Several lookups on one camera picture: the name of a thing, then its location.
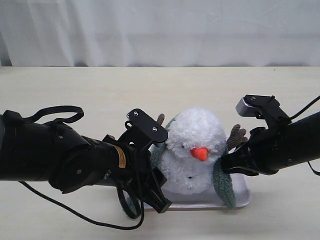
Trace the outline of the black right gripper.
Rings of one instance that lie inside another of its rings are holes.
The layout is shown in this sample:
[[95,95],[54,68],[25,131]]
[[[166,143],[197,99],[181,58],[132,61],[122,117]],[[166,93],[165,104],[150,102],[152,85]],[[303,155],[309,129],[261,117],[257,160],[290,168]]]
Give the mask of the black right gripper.
[[252,129],[247,143],[221,157],[222,170],[226,174],[242,174],[249,177],[274,175],[293,165],[289,126]]

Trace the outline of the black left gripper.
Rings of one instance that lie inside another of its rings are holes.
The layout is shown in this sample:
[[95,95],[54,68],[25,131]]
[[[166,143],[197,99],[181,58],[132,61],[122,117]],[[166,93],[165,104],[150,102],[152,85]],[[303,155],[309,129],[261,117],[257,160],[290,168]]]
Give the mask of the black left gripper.
[[142,196],[143,209],[150,206],[159,214],[166,212],[172,205],[162,192],[167,178],[157,167],[151,167],[149,148],[133,140],[114,139],[111,135],[106,135],[102,142],[112,153],[106,158],[102,184],[118,187],[134,198]]

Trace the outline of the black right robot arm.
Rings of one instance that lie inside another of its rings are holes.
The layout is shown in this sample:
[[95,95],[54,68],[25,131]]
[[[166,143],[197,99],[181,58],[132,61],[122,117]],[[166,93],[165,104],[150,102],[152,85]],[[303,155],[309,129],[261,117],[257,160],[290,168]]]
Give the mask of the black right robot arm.
[[288,125],[256,127],[247,142],[221,157],[226,174],[274,175],[279,170],[320,158],[320,113]]

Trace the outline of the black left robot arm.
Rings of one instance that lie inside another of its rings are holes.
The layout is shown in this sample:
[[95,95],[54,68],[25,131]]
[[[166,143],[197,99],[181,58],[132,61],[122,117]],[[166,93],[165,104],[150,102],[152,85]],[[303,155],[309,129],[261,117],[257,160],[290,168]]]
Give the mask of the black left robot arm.
[[98,140],[71,127],[83,116],[75,106],[44,108],[30,117],[6,110],[0,116],[1,180],[48,182],[63,194],[85,186],[112,186],[123,207],[129,195],[137,212],[146,203],[164,213],[171,201],[162,192],[165,176],[151,164],[150,146],[161,146],[168,132],[135,108],[119,138]]

